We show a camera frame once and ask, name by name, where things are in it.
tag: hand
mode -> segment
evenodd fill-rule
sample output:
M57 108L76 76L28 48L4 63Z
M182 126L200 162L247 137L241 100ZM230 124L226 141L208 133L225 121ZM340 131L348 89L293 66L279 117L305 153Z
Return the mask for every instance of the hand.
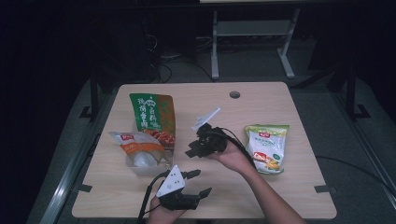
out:
M151 210L157 207L159 204L160 204L160 199L158 199L157 196L154 196L149 204L149 209ZM185 212L186 210L171 211L162 206L158 206L157 208L149 212L148 224L157 224L157 223L171 224L174 223Z
M232 142L227 140L227 147L223 152L214 152L207 156L208 159L221 162L230 170L241 174L249 169L253 169L245 155Z

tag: person's right hand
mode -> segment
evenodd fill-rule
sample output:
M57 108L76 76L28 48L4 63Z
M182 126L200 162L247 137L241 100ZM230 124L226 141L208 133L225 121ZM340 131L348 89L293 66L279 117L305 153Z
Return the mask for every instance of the person's right hand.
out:
M253 168L239 148L228 140L227 147L223 152L214 152L206 157L221 162L225 167L237 173Z

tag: white tag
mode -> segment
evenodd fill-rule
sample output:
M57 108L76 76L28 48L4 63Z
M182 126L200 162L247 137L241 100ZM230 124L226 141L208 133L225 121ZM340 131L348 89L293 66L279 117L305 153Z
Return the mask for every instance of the white tag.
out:
M191 127L193 131L197 131L201 126L207 123L213 116L215 116L220 111L220 107L217 107L214 111L207 113L201 117L198 117L197 122Z
M162 197L163 195L171 193L175 190L182 189L184 186L186 186L186 183L184 182L183 176L181 175L177 165L175 165L168 177L166 177L166 179L163 181L163 184L158 189L156 195L157 197Z

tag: clear plastic packet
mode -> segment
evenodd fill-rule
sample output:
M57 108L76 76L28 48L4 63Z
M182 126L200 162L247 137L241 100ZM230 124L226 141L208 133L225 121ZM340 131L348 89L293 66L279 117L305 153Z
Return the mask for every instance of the clear plastic packet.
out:
M257 171L268 175L283 173L282 161L285 156L286 134L289 125L248 125L247 152L254 160Z
M135 167L172 167L169 153L166 153L160 142L150 134L141 132L109 132L109 134L120 144Z

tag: yellow food package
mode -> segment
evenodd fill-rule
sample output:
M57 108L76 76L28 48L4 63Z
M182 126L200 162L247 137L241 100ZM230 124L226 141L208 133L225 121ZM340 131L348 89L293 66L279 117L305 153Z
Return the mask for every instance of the yellow food package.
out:
M268 175L283 173L282 161L289 127L289 125L254 124L245 128L248 136L247 152L258 172Z

